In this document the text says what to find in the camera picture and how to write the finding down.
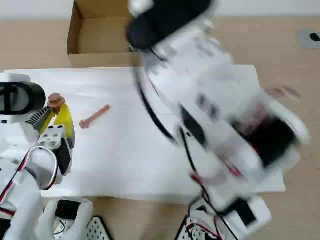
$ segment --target electrical wire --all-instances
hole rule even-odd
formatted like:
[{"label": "electrical wire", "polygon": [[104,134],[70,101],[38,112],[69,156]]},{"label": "electrical wire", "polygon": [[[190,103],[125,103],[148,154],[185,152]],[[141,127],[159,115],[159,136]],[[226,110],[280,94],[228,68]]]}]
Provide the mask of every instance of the electrical wire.
[{"label": "electrical wire", "polygon": [[3,207],[0,207],[0,212],[9,215],[10,217],[13,217],[15,215],[15,212],[10,211],[8,209],[5,209]]},{"label": "electrical wire", "polygon": [[34,146],[26,153],[26,155],[23,158],[23,161],[20,163],[19,167],[16,169],[13,177],[11,178],[9,183],[6,185],[6,187],[4,188],[2,193],[0,194],[0,205],[3,203],[3,200],[4,200],[5,196],[7,195],[9,189],[11,188],[11,186],[13,185],[13,180],[16,177],[17,173],[21,172],[27,166],[27,162],[28,162],[29,156],[30,156],[31,152],[33,152],[35,149],[41,149],[41,150],[47,151],[48,153],[51,154],[51,156],[53,157],[54,162],[55,162],[54,163],[54,172],[53,172],[53,175],[52,175],[52,177],[50,179],[50,182],[49,182],[48,186],[46,186],[46,187],[40,186],[40,189],[41,190],[48,190],[55,183],[57,175],[58,175],[58,160],[57,160],[56,155],[51,150],[49,150],[48,148],[46,148],[44,146]]},{"label": "electrical wire", "polygon": [[138,92],[140,94],[140,97],[142,99],[142,102],[146,108],[146,111],[148,112],[149,116],[151,117],[153,123],[157,126],[157,128],[160,130],[160,132],[163,133],[163,135],[165,135],[172,143],[177,144],[176,139],[174,138],[174,136],[171,135],[171,133],[165,128],[165,126],[161,123],[161,121],[159,120],[159,118],[157,117],[157,115],[155,114],[154,110],[152,109],[152,107],[150,106],[147,97],[144,93],[144,87],[143,87],[143,83],[142,83],[142,79],[140,77],[140,72],[138,69],[138,64],[135,62],[135,59],[132,58],[131,59],[131,63],[132,63],[132,70],[133,70],[133,76],[136,82],[136,86],[138,88]]},{"label": "electrical wire", "polygon": [[[187,153],[187,157],[188,157],[188,160],[190,162],[190,165],[191,165],[191,168],[192,170],[194,171],[194,174],[196,176],[198,176],[198,171],[196,169],[196,166],[194,164],[194,161],[192,159],[192,156],[190,154],[190,151],[189,151],[189,147],[188,147],[188,143],[187,143],[187,139],[186,139],[186,135],[184,133],[184,130],[182,127],[179,128],[179,131],[181,133],[181,137],[182,137],[182,140],[183,140],[183,145],[184,145],[184,148],[185,148],[185,151]],[[196,181],[200,187],[202,188],[202,196],[203,196],[203,199],[204,201],[206,202],[206,204],[208,204],[213,210],[214,212],[218,215],[218,211],[216,210],[216,208],[212,205],[211,201],[210,201],[210,196],[205,188],[205,186],[201,183],[201,181]],[[235,233],[231,230],[231,228],[229,227],[229,225],[227,224],[227,222],[224,220],[224,218],[222,216],[219,216],[221,221],[223,222],[223,224],[226,226],[226,228],[230,231],[230,233],[232,234],[232,236],[234,237],[235,240],[238,240],[237,236],[235,235]]]},{"label": "electrical wire", "polygon": [[59,220],[59,222],[62,224],[63,229],[62,229],[62,231],[55,232],[53,235],[62,234],[62,233],[65,231],[65,229],[66,229],[66,225],[64,224],[64,222],[63,222],[63,221],[61,221],[61,220]]},{"label": "electrical wire", "polygon": [[205,230],[206,232],[212,234],[212,235],[213,235],[214,237],[216,237],[217,239],[223,240],[223,239],[221,238],[221,236],[217,235],[216,233],[214,233],[213,231],[211,231],[211,230],[210,230],[209,228],[207,228],[206,226],[203,226],[202,224],[199,224],[199,223],[190,223],[190,224],[189,224],[188,226],[186,226],[186,227],[187,227],[187,228],[193,228],[194,225],[196,225],[196,226],[202,228],[203,230]]}]

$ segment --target white plastic casing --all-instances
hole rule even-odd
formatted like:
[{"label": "white plastic casing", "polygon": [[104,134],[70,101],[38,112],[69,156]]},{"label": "white plastic casing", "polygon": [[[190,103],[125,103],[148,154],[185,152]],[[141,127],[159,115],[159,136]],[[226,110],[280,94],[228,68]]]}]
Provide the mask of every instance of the white plastic casing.
[{"label": "white plastic casing", "polygon": [[[245,226],[236,211],[231,212],[223,218],[238,240],[247,239],[248,236],[254,234],[272,220],[271,212],[261,197],[252,198],[248,202],[248,205],[255,217],[255,221],[248,226]],[[220,218],[217,220],[217,227],[222,233],[224,240],[235,239]]]}]

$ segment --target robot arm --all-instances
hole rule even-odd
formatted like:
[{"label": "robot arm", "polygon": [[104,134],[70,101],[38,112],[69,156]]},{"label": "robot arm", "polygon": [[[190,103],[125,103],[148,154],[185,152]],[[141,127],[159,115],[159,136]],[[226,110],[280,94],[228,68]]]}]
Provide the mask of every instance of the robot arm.
[{"label": "robot arm", "polygon": [[[52,230],[39,229],[44,223],[37,227],[41,237],[35,233],[43,212],[40,190],[61,183],[70,172],[75,142],[68,106],[63,102],[56,113],[55,108],[44,107],[45,101],[44,90],[29,76],[0,73],[0,239],[53,238]],[[80,209],[90,215],[93,207],[88,203]],[[79,214],[75,226],[83,225],[79,233],[85,231],[89,217]]]},{"label": "robot arm", "polygon": [[[166,0],[156,1],[132,20],[127,38],[141,53],[147,81],[180,120],[178,134],[166,130],[135,69],[148,113],[171,142],[183,143],[191,176],[202,189],[188,217],[193,225],[209,217],[206,232],[219,230],[218,239],[239,240],[271,220],[255,189],[272,174],[298,162],[298,149],[308,143],[309,133],[294,113],[277,102],[275,95],[284,93],[283,89],[264,91],[259,83],[237,76],[232,57],[208,34],[214,5],[213,0],[179,0],[174,6]],[[178,15],[183,20],[176,20]],[[196,168],[185,133],[195,138],[209,158],[217,159],[213,175]]]}]

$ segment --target wooden table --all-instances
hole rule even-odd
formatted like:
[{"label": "wooden table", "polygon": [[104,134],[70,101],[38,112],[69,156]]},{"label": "wooden table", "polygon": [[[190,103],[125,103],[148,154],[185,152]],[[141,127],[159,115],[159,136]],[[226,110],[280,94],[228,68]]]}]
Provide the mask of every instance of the wooden table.
[{"label": "wooden table", "polygon": [[[288,172],[286,193],[264,194],[273,222],[252,239],[318,240],[320,223],[320,49],[303,49],[300,29],[320,32],[320,17],[237,18],[215,20],[217,38],[237,64],[255,65],[263,86],[288,85],[301,102],[284,103],[306,123],[310,145]],[[0,71],[68,68],[68,21],[0,21]],[[172,240],[186,206],[116,198],[91,198],[115,239]]]}]

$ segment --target small wooden stick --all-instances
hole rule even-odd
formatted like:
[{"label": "small wooden stick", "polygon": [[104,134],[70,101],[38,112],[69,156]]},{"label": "small wooden stick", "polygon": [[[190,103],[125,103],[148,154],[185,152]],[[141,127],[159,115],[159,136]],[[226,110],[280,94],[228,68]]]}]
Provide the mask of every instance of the small wooden stick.
[{"label": "small wooden stick", "polygon": [[87,129],[91,122],[93,122],[95,119],[97,119],[101,115],[105,114],[109,109],[110,109],[110,105],[108,104],[105,107],[103,107],[102,109],[100,109],[99,111],[97,111],[95,114],[93,114],[88,119],[80,121],[80,123],[79,123],[80,128]]}]

